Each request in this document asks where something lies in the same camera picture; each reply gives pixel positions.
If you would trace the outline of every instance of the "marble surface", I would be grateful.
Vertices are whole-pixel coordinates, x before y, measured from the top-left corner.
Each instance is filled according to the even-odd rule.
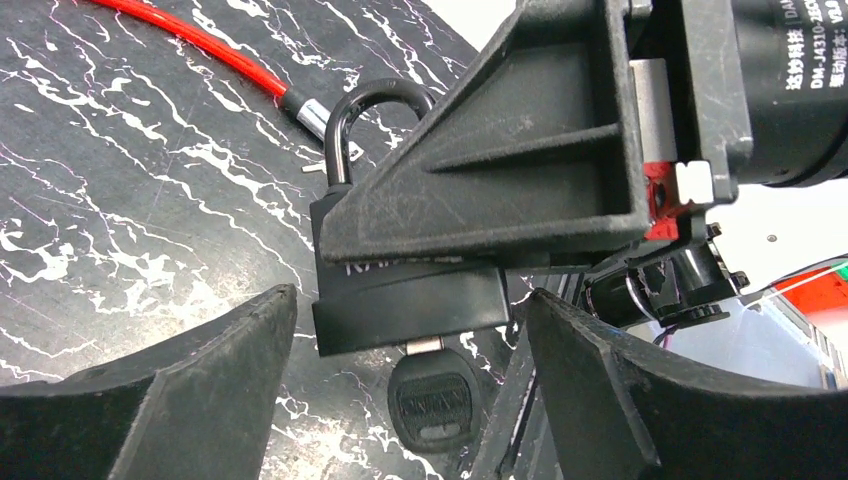
[[[332,105],[369,79],[447,91],[476,54],[419,0],[156,0]],[[400,350],[319,359],[308,205],[321,148],[272,99],[191,45],[84,0],[0,9],[0,384],[57,381],[212,319],[277,283],[300,317],[262,478],[462,478],[474,447],[398,443],[386,383]],[[414,116],[354,128],[367,156]],[[513,300],[530,278],[510,280]],[[514,329],[448,340],[491,402]]]
[[[515,10],[516,0],[422,0],[478,51],[501,22]]]

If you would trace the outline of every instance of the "black wire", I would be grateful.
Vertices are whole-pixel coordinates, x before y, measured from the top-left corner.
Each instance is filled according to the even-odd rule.
[[[436,103],[426,88],[410,80],[386,78],[364,83],[347,93],[333,108],[324,133],[327,182],[332,187],[350,184],[348,136],[353,122],[365,110],[386,102],[399,102],[415,112],[418,120]]]
[[[796,270],[793,273],[790,273],[788,275],[784,275],[780,280],[772,282],[771,285],[769,285],[769,287],[774,287],[778,283],[785,282],[786,280],[791,280],[793,277],[796,277],[796,276],[798,276],[802,273],[808,273],[808,272],[812,272],[813,270],[818,270],[820,268],[833,267],[833,266],[839,265],[841,263],[844,263],[846,260],[848,260],[848,255],[839,255],[839,256],[836,256],[836,257],[833,257],[833,258],[828,258],[827,260],[822,260],[821,262],[814,263],[814,264],[812,264],[808,267],[804,267],[800,270]]]
[[[671,327],[666,328],[662,331],[662,333],[657,335],[657,338],[654,339],[654,345],[662,345],[663,340],[665,340],[666,337],[674,335],[674,333],[677,332],[678,329],[679,326],[677,325],[672,325]]]
[[[574,287],[574,295],[571,297],[572,305],[579,305],[580,294],[583,293],[584,282],[586,280],[586,274],[580,273],[577,275],[577,285]]]

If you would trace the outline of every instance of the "black key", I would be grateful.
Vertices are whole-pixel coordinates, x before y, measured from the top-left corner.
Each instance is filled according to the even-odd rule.
[[[403,357],[389,378],[389,415],[401,443],[415,453],[445,453],[480,430],[480,385],[453,350]]]

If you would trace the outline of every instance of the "black padlock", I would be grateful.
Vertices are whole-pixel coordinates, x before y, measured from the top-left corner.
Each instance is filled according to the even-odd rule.
[[[324,217],[352,188],[347,136],[356,117],[382,102],[402,102],[419,120],[433,106],[420,85],[379,80],[351,90],[327,122],[324,152],[329,190],[310,205],[319,299],[312,304],[321,356],[438,339],[437,350],[407,355],[389,378],[388,407],[403,445],[437,453],[469,443],[480,429],[480,385],[461,356],[443,350],[441,335],[505,325],[503,272],[475,261],[327,265],[321,258]]]
[[[327,122],[329,190],[309,208],[319,295],[312,312],[321,356],[496,327],[509,319],[503,272],[484,260],[327,265],[321,258],[323,219],[352,188],[347,145],[353,121],[390,101],[410,106],[419,119],[434,103],[416,83],[378,80],[351,90]]]

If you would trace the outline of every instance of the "screw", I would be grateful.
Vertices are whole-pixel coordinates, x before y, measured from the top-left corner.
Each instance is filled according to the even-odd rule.
[[[751,285],[751,280],[748,279],[748,275],[745,275],[745,272],[736,272],[730,276],[730,280],[736,285],[736,288],[745,288]]]
[[[656,205],[657,208],[662,208],[663,205],[665,205],[665,197],[666,197],[665,185],[663,185],[663,184],[657,185],[657,189],[654,190],[654,205]]]
[[[711,223],[707,225],[707,238],[712,240],[713,238],[721,235],[721,225],[718,223]]]

